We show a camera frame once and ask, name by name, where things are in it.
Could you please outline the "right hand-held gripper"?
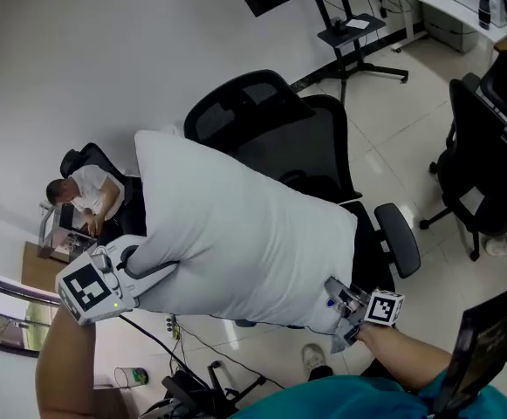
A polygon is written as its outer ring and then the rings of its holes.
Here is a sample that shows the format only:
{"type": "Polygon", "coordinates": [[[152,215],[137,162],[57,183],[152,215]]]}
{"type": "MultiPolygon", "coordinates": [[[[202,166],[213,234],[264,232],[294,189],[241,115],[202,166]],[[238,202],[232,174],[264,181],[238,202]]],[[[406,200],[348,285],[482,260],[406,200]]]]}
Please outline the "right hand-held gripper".
{"type": "Polygon", "coordinates": [[[349,313],[340,319],[332,336],[331,354],[342,353],[356,341],[363,323],[394,326],[400,316],[405,296],[396,292],[375,290],[353,300],[353,292],[336,278],[325,282],[329,306],[348,306],[349,313]]]}

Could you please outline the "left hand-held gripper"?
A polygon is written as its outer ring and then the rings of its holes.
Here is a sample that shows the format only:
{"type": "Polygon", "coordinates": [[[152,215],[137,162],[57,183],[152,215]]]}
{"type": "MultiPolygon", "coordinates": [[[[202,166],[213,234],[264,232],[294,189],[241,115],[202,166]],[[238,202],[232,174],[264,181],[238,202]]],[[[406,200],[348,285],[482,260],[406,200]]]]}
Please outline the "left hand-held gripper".
{"type": "Polygon", "coordinates": [[[120,316],[139,305],[134,293],[145,293],[174,272],[178,261],[156,264],[136,274],[128,261],[142,237],[124,235],[85,251],[56,277],[56,292],[81,326],[120,316]]]}

